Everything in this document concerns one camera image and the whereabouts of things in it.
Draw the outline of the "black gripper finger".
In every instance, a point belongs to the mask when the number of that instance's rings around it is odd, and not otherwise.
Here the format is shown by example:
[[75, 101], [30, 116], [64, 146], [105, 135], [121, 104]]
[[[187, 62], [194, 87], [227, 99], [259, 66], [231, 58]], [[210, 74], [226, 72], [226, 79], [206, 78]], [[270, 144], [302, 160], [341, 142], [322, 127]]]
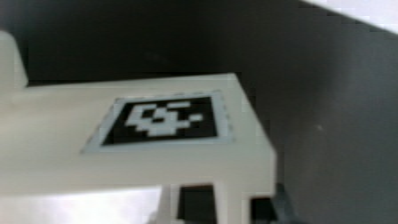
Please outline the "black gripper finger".
[[275, 185], [274, 196], [251, 199], [251, 224], [288, 224], [288, 194], [284, 185]]

